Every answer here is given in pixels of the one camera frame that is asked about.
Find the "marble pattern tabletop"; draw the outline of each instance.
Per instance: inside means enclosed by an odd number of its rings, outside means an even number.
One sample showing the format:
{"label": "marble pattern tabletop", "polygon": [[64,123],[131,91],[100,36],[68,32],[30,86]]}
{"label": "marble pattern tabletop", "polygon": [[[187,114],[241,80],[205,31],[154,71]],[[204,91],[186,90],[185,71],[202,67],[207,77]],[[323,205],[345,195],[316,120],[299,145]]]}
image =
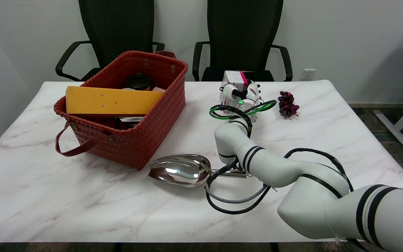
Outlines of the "marble pattern tabletop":
{"label": "marble pattern tabletop", "polygon": [[[19,118],[0,138],[0,242],[298,242],[310,241],[286,225],[276,212],[290,185],[270,190],[253,211],[227,215],[215,211],[203,188],[180,188],[121,164],[84,153],[64,157],[54,138],[65,120],[53,111],[67,86],[45,82]],[[219,83],[186,83],[186,107],[153,160],[196,153],[220,168],[214,129],[224,123],[208,109],[218,104]],[[344,166],[354,188],[386,184],[403,188],[403,169],[374,138],[331,82],[261,83],[264,100],[289,91],[299,117],[284,119],[277,108],[259,113],[252,139],[283,156],[296,147],[331,153]],[[62,150],[78,145],[72,130]],[[293,159],[329,161],[314,153]],[[255,178],[220,177],[212,190],[241,199],[256,192]],[[229,209],[244,206],[228,206]]]}

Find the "basket handle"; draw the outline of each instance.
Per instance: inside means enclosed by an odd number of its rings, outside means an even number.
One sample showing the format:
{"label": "basket handle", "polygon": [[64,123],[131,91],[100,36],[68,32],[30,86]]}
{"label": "basket handle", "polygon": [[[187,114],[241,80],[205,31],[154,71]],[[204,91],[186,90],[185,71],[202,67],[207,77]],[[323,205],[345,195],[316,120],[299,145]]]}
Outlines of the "basket handle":
{"label": "basket handle", "polygon": [[62,152],[60,150],[60,145],[59,145],[59,139],[60,136],[63,134],[63,132],[71,125],[70,121],[67,121],[64,125],[64,128],[59,132],[59,134],[57,134],[56,136],[56,151],[60,154],[62,154],[63,156],[75,156],[81,153],[84,153],[86,151],[89,151],[92,147],[96,146],[97,144],[99,144],[100,142],[103,142],[108,136],[109,134],[104,133],[104,132],[100,132],[99,134],[95,135],[93,138],[89,139],[88,141],[84,142],[82,145],[75,147],[72,150],[68,150],[65,152]]}

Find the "black jar lid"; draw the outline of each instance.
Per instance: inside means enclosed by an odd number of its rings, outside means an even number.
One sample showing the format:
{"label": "black jar lid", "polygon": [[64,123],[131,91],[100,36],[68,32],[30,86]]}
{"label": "black jar lid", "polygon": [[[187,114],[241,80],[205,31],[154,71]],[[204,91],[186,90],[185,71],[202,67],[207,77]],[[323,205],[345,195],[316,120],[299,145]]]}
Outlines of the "black jar lid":
{"label": "black jar lid", "polygon": [[150,77],[143,73],[136,73],[127,78],[125,87],[135,90],[147,90],[150,88]]}

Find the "gray cable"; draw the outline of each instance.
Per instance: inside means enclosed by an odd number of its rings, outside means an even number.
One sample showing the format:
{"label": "gray cable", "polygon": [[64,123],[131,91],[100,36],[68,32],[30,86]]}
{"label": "gray cable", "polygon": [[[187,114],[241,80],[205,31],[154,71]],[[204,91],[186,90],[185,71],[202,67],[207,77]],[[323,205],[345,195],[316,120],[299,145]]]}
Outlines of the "gray cable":
{"label": "gray cable", "polygon": [[266,186],[262,187],[257,193],[253,194],[252,196],[249,196],[246,199],[239,199],[237,201],[233,201],[231,199],[220,198],[219,196],[217,196],[217,195],[215,195],[214,193],[211,192],[211,190],[209,189],[208,185],[205,185],[205,190],[209,194],[209,196],[213,197],[214,199],[216,199],[218,201],[221,201],[221,202],[224,202],[224,203],[229,203],[229,204],[241,204],[241,203],[248,202],[248,201],[250,201],[250,200],[252,200],[254,198],[257,198],[257,196],[259,196],[266,188],[267,188]]}

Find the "wall outlet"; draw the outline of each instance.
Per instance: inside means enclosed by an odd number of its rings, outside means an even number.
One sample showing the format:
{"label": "wall outlet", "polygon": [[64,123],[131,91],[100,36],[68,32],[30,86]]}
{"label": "wall outlet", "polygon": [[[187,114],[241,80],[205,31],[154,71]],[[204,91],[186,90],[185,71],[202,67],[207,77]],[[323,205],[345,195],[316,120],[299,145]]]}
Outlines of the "wall outlet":
{"label": "wall outlet", "polygon": [[302,80],[312,80],[315,75],[315,69],[304,69],[301,79]]}

